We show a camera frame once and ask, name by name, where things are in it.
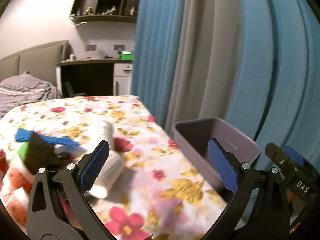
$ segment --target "trash bin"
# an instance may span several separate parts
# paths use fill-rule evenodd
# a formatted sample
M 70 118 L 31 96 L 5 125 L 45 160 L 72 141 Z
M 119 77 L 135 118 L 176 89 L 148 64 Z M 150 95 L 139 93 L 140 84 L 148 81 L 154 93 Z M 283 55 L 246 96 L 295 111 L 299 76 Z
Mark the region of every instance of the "trash bin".
M 181 152 L 218 192 L 224 189 L 224 185 L 208 155 L 208 142 L 212 138 L 216 138 L 241 163 L 251 164 L 260 154 L 253 140 L 217 117 L 177 122 L 173 133 Z

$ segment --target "striped blanket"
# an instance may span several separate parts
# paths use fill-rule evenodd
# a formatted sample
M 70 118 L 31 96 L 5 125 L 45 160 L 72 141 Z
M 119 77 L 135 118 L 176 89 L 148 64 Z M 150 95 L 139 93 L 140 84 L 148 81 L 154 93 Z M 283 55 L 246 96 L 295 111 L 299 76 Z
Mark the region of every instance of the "striped blanket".
M 60 93 L 50 82 L 27 73 L 12 76 L 0 83 L 0 120 L 16 106 L 56 98 L 60 98 Z

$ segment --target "wall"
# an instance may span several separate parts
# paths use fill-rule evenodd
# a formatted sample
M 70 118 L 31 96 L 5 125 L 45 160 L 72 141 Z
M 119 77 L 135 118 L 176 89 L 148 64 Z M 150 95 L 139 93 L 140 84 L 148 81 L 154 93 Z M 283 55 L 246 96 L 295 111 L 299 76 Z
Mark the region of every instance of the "wall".
M 74 27 L 69 20 L 73 0 L 13 0 L 0 18 L 0 58 L 51 41 L 69 40 L 78 58 L 117 57 L 114 44 L 133 48 L 135 24 L 89 22 Z M 96 44 L 96 51 L 84 50 Z

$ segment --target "gray headboard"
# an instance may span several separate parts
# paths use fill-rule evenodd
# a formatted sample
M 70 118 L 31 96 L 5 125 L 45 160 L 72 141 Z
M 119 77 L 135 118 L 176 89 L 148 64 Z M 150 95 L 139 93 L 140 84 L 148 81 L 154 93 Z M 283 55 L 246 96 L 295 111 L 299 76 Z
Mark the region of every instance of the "gray headboard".
M 69 57 L 69 49 L 68 41 L 55 41 L 4 57 L 0 60 L 0 82 L 29 70 L 30 75 L 57 85 L 55 66 Z

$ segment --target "wall socket plate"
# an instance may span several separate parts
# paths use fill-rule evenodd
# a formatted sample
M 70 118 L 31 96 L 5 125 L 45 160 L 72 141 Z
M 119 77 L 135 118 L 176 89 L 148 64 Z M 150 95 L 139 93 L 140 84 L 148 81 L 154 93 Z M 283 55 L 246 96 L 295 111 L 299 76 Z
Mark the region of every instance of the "wall socket plate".
M 97 45 L 86 45 L 84 49 L 85 51 L 94 51 L 97 49 Z
M 119 49 L 121 49 L 122 51 L 124 51 L 125 46 L 124 46 L 124 45 L 115 45 L 114 48 L 113 48 L 113 50 L 119 50 Z

